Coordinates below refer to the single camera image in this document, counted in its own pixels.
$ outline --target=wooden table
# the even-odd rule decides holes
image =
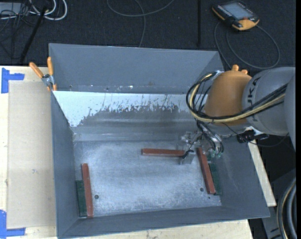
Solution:
[[[1,94],[1,70],[23,73]],[[44,74],[46,67],[40,68]],[[29,67],[0,66],[0,209],[7,228],[26,227],[21,238],[55,238],[55,197],[50,95]],[[275,206],[257,146],[249,145],[268,206]],[[93,237],[96,239],[252,239],[247,220]]]

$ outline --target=bin floor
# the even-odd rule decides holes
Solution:
[[[76,179],[81,164],[90,169],[95,216],[220,206],[206,192],[196,156],[191,164],[177,157],[142,156],[142,148],[176,149],[168,141],[74,141]]]

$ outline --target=gray metal bin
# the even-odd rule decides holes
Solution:
[[[57,235],[97,236],[228,220],[269,210],[249,148],[225,138],[214,160],[221,195],[205,190],[198,158],[146,157],[197,129],[186,93],[223,71],[216,51],[49,44]],[[95,215],[80,218],[75,181],[90,168]]]

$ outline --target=blue tape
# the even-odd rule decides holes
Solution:
[[[21,229],[6,229],[6,212],[0,210],[0,238],[17,237],[25,235],[25,228]]]
[[[1,93],[9,92],[9,80],[22,81],[24,79],[24,74],[10,74],[10,71],[2,68],[2,79],[1,79]]]

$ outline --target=handheld device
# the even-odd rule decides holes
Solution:
[[[259,17],[243,2],[233,0],[223,4],[215,4],[212,11],[228,26],[237,30],[247,30],[259,23]]]

